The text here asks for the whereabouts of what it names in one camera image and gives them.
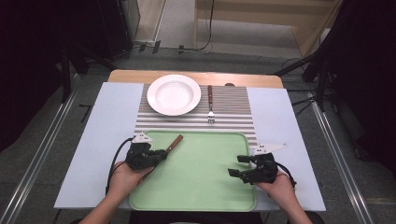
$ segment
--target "gray floor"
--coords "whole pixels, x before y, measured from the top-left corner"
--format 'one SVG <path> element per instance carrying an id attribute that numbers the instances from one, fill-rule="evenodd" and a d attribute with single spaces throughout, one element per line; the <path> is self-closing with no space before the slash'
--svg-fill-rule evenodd
<path id="1" fill-rule="evenodd" d="M 163 18 L 163 27 L 166 27 L 165 17 L 166 14 L 164 14 Z M 186 41 L 189 39 L 181 37 L 181 34 L 176 33 L 176 31 L 171 34 L 172 36 L 184 38 Z M 171 46 L 173 45 L 170 40 L 172 38 L 165 38 L 166 36 L 169 35 L 165 31 L 159 33 L 159 38 L 163 39 L 164 47 L 176 47 Z M 176 52 L 169 50 L 160 50 L 157 54 L 151 54 L 148 50 L 141 53 L 133 51 L 123 55 L 114 64 L 120 69 L 272 74 L 281 69 L 282 64 L 287 59 L 299 57 L 295 43 L 292 42 L 289 36 L 283 37 L 286 42 L 271 45 L 271 48 L 265 50 L 265 55 L 256 54 L 250 50 L 239 51 L 238 54 L 231 51 L 224 52 L 221 48 L 216 47 L 216 43 L 221 40 L 220 37 L 218 38 L 219 41 L 213 42 L 214 46 L 210 54 L 178 55 Z M 273 35 L 265 38 L 276 39 Z M 301 80 L 302 72 L 303 69 L 299 68 L 291 72 L 290 75 L 283 76 L 282 81 L 285 88 L 289 90 L 305 90 L 305 83 Z M 53 205 L 86 124 L 86 120 L 81 121 L 86 113 L 86 108 L 79 105 L 94 104 L 97 93 L 102 83 L 107 80 L 108 75 L 109 71 L 98 63 L 91 63 L 89 73 L 80 75 L 81 81 L 78 87 L 74 88 L 77 92 L 73 104 L 70 106 L 63 125 L 57 133 L 43 167 L 15 223 L 51 223 L 55 219 L 58 211 L 53 208 Z M 292 102 L 297 102 L 307 97 L 305 91 L 290 91 Z M 0 154 L 0 212 L 2 214 L 7 207 L 13 190 L 22 179 L 61 106 L 61 98 L 62 90 L 58 90 L 49 98 L 46 105 L 35 118 L 32 119 L 18 141 Z M 294 109 L 299 111 L 305 105 L 297 105 Z M 332 125 L 333 132 L 340 148 L 343 150 L 343 155 L 361 190 L 361 194 L 367 202 L 374 222 L 394 223 L 396 218 L 396 181 L 381 164 L 375 161 L 363 162 L 356 159 L 354 147 L 343 123 L 332 112 L 328 101 L 325 102 L 325 105 L 326 115 Z M 342 182 L 322 130 L 318 125 L 313 108 L 309 106 L 301 115 L 297 116 L 297 120 L 327 208 L 327 211 L 320 213 L 320 215 L 326 223 L 359 223 L 347 195 L 346 187 Z M 88 212 L 84 210 L 63 210 L 58 217 L 57 223 L 70 223 L 76 218 L 84 217 Z M 112 223 L 127 223 L 128 216 L 129 212 L 119 211 Z M 286 223 L 286 218 L 280 212 L 272 212 L 269 214 L 266 223 Z"/>

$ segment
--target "striped placemat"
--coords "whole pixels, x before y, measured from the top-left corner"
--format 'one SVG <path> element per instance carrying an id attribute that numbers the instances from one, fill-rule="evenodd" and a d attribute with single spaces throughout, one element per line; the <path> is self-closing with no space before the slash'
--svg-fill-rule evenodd
<path id="1" fill-rule="evenodd" d="M 201 101 L 192 111 L 180 116 L 165 116 L 151 108 L 147 99 L 149 85 L 143 88 L 134 134 L 148 130 L 181 130 L 196 132 L 243 133 L 250 146 L 256 146 L 253 117 L 251 116 L 248 92 L 245 87 L 214 86 L 214 123 L 207 122 L 209 102 L 207 86 L 200 86 Z"/>

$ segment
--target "floor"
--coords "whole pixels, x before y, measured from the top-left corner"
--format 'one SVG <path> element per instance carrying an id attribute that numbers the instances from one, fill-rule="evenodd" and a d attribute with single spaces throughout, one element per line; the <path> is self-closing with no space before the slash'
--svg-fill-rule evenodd
<path id="1" fill-rule="evenodd" d="M 192 47 L 191 11 L 192 0 L 167 0 L 156 40 L 161 40 L 163 48 Z M 208 21 L 200 21 L 198 44 L 207 41 Z M 286 26 L 247 24 L 241 22 L 214 21 L 212 38 L 202 53 L 206 55 L 184 55 L 176 52 L 161 51 L 131 52 L 122 56 L 115 64 L 119 68 L 162 69 L 186 71 L 221 71 L 250 74 L 271 74 L 301 58 L 291 30 Z M 290 100 L 306 100 L 308 95 L 306 83 L 301 81 L 303 68 L 296 69 L 282 77 L 286 89 L 290 90 Z M 62 180 L 73 158 L 74 150 L 84 130 L 86 107 L 93 105 L 101 84 L 108 78 L 109 72 L 100 64 L 90 64 L 87 76 L 76 76 L 74 90 L 76 96 L 67 109 L 68 113 L 61 119 L 61 127 L 50 144 L 46 160 L 41 164 L 41 172 L 24 199 L 18 218 L 1 223 L 70 223 L 78 217 L 84 217 L 89 211 L 57 211 L 53 209 Z M 62 90 L 51 96 L 43 109 L 35 116 L 16 144 L 0 154 L 0 211 L 7 208 L 7 202 L 18 183 L 28 169 L 41 141 L 46 138 L 46 131 L 59 111 L 59 99 Z M 302 110 L 307 103 L 294 107 Z M 359 211 L 354 209 L 347 191 L 347 183 L 340 175 L 340 167 L 328 145 L 329 140 L 320 126 L 315 108 L 310 106 L 297 117 L 303 139 L 317 176 L 320 190 L 327 211 L 320 213 L 326 223 L 394 223 L 396 218 L 396 181 L 392 174 L 381 164 L 356 159 L 351 139 L 339 117 L 332 111 L 330 102 L 326 101 L 326 119 L 331 124 L 331 131 L 346 160 L 347 169 L 352 173 L 353 181 L 363 196 L 372 220 L 362 222 Z M 18 164 L 18 169 L 10 169 Z M 127 211 L 119 211 L 112 223 L 125 223 Z M 265 223 L 285 223 L 280 212 L 262 214 Z"/>

